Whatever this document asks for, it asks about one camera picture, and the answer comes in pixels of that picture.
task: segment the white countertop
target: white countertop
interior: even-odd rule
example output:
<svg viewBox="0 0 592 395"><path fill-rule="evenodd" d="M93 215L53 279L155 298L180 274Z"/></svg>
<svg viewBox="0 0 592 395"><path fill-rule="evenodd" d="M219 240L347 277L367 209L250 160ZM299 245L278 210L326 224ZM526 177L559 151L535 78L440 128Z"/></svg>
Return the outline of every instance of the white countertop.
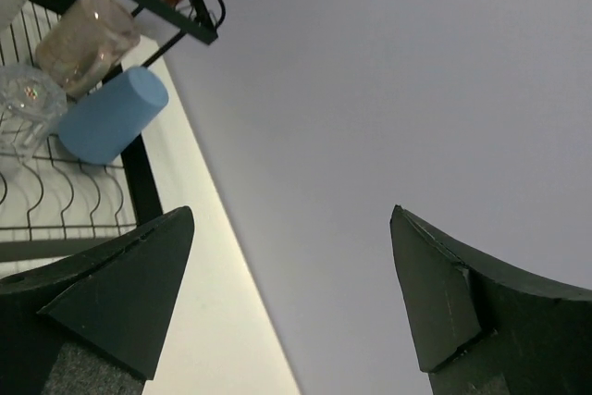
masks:
<svg viewBox="0 0 592 395"><path fill-rule="evenodd" d="M124 68L156 48L143 38ZM165 61L151 70L170 100L142 134L146 151L163 210L188 205L195 235L156 378L144 394L299 393Z"/></svg>

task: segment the wire dish rack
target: wire dish rack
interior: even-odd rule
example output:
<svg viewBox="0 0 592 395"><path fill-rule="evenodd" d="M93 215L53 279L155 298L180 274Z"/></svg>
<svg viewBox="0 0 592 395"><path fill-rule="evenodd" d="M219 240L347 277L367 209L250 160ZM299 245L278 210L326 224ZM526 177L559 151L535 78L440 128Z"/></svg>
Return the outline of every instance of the wire dish rack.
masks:
<svg viewBox="0 0 592 395"><path fill-rule="evenodd" d="M2 64L32 64L35 46L58 20L44 7L25 5L0 33ZM137 158L137 147L131 150L124 155ZM0 156L0 278L90 248L147 218L137 217L129 184L134 175L122 157L108 166L85 164L51 135L15 177L2 173L2 162ZM130 162L135 168L142 163ZM152 179L147 166L135 176ZM150 187L142 187L142 193L150 194Z"/></svg>

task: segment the blue cup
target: blue cup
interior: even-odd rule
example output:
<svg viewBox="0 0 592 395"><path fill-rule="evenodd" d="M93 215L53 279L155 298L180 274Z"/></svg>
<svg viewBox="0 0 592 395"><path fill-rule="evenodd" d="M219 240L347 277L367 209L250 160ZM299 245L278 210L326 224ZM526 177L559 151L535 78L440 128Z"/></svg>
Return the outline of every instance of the blue cup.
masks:
<svg viewBox="0 0 592 395"><path fill-rule="evenodd" d="M80 160L109 164L167 103L167 88L155 74L130 68L72 107L57 133Z"/></svg>

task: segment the clear glass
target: clear glass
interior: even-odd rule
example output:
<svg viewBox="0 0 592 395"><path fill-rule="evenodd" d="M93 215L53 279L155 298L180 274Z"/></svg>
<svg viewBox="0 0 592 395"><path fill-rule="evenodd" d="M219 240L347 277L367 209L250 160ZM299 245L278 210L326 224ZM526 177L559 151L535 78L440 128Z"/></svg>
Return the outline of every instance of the clear glass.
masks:
<svg viewBox="0 0 592 395"><path fill-rule="evenodd" d="M132 15L115 0L77 0L35 49L35 62L81 98L140 43Z"/></svg>
<svg viewBox="0 0 592 395"><path fill-rule="evenodd" d="M0 172L29 161L67 110L64 90L39 69L0 67Z"/></svg>

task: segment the frosted glass cup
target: frosted glass cup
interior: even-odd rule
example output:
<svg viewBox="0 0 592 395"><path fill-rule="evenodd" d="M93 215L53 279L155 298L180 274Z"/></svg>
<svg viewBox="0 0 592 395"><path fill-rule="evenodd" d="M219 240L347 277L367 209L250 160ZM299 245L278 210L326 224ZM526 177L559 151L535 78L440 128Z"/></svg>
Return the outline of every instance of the frosted glass cup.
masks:
<svg viewBox="0 0 592 395"><path fill-rule="evenodd" d="M140 42L133 16L115 0L77 0L35 49L35 62L80 99Z"/></svg>

